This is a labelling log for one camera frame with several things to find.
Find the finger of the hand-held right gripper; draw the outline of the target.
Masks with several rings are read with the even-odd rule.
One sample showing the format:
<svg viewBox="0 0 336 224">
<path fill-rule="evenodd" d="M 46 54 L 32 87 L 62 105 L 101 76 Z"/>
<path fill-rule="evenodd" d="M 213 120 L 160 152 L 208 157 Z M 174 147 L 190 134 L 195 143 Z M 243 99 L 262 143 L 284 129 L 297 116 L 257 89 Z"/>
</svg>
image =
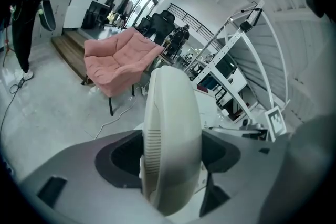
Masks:
<svg viewBox="0 0 336 224">
<path fill-rule="evenodd" d="M 209 127 L 208 130 L 237 137 L 248 137 L 248 133 L 243 130 L 227 129 L 222 127 Z"/>
</svg>

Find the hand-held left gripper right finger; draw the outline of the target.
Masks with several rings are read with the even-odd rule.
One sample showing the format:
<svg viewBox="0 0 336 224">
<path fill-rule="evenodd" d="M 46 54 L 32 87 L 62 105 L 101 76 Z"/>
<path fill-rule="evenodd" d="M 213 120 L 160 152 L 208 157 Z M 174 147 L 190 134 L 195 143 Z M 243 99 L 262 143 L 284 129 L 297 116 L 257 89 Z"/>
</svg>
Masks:
<svg viewBox="0 0 336 224">
<path fill-rule="evenodd" d="M 208 171 L 198 218 L 188 224 L 261 224 L 266 198 L 289 145 L 289 135 L 266 142 L 202 131 L 202 161 Z"/>
</svg>

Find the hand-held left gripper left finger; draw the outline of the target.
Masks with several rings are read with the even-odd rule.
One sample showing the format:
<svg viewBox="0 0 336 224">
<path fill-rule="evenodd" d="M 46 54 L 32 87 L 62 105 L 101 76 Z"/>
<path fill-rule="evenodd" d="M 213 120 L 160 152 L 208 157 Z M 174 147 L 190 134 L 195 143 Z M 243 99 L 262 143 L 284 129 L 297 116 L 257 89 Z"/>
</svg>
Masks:
<svg viewBox="0 0 336 224">
<path fill-rule="evenodd" d="M 142 194 L 142 131 L 68 147 L 19 187 L 51 224 L 168 224 Z"/>
</svg>

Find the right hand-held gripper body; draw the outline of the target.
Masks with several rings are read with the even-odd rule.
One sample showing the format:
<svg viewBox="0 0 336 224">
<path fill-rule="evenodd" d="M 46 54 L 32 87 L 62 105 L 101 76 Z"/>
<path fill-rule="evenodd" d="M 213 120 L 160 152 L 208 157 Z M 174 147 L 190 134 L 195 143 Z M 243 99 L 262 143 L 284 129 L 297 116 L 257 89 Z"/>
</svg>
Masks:
<svg viewBox="0 0 336 224">
<path fill-rule="evenodd" d="M 255 121 L 245 119 L 245 130 L 258 140 L 271 142 L 287 132 L 284 118 L 278 106 L 261 112 Z"/>
</svg>

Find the white shelf rack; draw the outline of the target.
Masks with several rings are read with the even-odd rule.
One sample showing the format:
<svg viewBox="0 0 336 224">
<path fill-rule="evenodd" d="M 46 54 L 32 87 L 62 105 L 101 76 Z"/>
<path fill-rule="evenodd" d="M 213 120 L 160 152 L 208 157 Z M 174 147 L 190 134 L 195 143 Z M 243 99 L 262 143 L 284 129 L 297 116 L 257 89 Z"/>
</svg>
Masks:
<svg viewBox="0 0 336 224">
<path fill-rule="evenodd" d="M 244 33 L 240 24 L 247 20 L 253 28 Z M 217 105 L 234 121 L 243 116 L 254 119 L 252 110 L 261 106 L 281 111 L 290 101 L 287 68 L 276 32 L 265 10 L 265 1 L 231 15 L 211 38 L 219 41 L 221 50 L 194 79 L 201 83 L 211 76 Z"/>
</svg>

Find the black device on rack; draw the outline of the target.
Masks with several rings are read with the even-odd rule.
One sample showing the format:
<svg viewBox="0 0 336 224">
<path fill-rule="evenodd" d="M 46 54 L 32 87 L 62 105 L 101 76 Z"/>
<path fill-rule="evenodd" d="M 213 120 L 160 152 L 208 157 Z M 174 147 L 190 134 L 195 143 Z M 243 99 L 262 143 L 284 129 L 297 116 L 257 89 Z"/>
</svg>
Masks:
<svg viewBox="0 0 336 224">
<path fill-rule="evenodd" d="M 253 28 L 253 26 L 251 25 L 250 22 L 248 22 L 247 20 L 245 20 L 244 22 L 242 22 L 240 24 L 240 29 L 242 32 L 246 33 L 248 31 L 250 31 Z"/>
</svg>

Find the black railing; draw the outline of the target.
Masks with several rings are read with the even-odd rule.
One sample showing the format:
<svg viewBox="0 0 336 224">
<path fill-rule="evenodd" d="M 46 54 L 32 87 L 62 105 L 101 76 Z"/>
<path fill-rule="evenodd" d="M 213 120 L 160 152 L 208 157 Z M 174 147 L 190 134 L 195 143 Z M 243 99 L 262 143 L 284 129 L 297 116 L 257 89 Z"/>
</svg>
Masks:
<svg viewBox="0 0 336 224">
<path fill-rule="evenodd" d="M 169 5 L 167 10 L 170 13 L 172 13 L 176 18 L 189 24 L 189 26 L 205 40 L 207 41 L 211 40 L 213 33 L 192 15 L 190 15 L 189 13 L 187 13 L 186 11 L 184 11 L 183 9 L 181 9 L 180 7 L 176 6 L 173 3 Z"/>
</svg>

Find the black office chair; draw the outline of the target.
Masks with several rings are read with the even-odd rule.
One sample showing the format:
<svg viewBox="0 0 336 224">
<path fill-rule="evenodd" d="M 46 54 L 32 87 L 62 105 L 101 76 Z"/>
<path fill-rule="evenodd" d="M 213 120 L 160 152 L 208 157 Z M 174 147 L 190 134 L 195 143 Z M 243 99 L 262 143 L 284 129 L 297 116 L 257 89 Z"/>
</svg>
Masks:
<svg viewBox="0 0 336 224">
<path fill-rule="evenodd" d="M 136 26 L 136 30 L 145 36 L 149 33 L 149 30 L 151 28 L 151 21 L 152 18 L 150 16 L 143 17 L 140 23 Z"/>
<path fill-rule="evenodd" d="M 154 13 L 151 18 L 151 30 L 155 34 L 154 42 L 161 45 L 165 38 L 175 29 L 175 16 L 168 10 Z"/>
</svg>

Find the wooden step platform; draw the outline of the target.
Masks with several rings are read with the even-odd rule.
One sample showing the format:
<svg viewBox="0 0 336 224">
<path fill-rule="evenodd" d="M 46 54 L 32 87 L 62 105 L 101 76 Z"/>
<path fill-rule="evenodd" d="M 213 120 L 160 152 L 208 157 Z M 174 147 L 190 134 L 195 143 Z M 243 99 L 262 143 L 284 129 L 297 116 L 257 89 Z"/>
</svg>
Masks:
<svg viewBox="0 0 336 224">
<path fill-rule="evenodd" d="M 61 36 L 51 37 L 51 43 L 73 70 L 82 80 L 81 85 L 91 84 L 87 76 L 84 62 L 84 43 L 87 38 L 78 30 L 65 30 Z"/>
</svg>

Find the red tripod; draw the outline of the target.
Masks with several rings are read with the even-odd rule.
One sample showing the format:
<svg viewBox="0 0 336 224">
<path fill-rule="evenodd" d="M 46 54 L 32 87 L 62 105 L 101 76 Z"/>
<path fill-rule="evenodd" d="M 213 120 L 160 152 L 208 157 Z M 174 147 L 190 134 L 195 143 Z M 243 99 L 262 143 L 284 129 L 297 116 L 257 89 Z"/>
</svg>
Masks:
<svg viewBox="0 0 336 224">
<path fill-rule="evenodd" d="M 5 54 L 4 54 L 4 58 L 3 58 L 2 67 L 5 66 L 5 61 L 6 61 L 6 58 L 7 58 L 8 54 L 9 54 L 10 52 L 15 52 L 14 48 L 12 48 L 12 47 L 10 46 L 10 44 L 9 44 L 9 39 L 8 39 L 8 28 L 6 28 L 6 30 L 5 30 L 5 41 L 4 41 L 4 43 L 5 43 L 5 49 L 4 49 Z"/>
</svg>

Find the clothes rack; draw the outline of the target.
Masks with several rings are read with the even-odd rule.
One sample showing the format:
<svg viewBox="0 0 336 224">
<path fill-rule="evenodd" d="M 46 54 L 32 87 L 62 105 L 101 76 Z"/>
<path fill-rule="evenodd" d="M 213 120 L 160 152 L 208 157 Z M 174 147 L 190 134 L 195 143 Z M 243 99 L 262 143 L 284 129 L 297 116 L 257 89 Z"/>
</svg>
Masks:
<svg viewBox="0 0 336 224">
<path fill-rule="evenodd" d="M 111 8 L 107 20 L 118 29 L 124 28 L 133 9 L 133 0 L 113 0 Z"/>
</svg>

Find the black cabinet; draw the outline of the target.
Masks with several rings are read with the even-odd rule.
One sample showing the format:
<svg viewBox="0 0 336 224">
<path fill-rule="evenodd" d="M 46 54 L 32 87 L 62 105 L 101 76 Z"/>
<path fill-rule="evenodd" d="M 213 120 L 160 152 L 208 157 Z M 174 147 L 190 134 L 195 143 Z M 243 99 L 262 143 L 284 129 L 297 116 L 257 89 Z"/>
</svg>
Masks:
<svg viewBox="0 0 336 224">
<path fill-rule="evenodd" d="M 98 25 L 102 25 L 107 20 L 110 6 L 101 4 L 97 1 L 91 1 L 89 8 L 87 9 L 81 28 L 94 29 Z"/>
</svg>

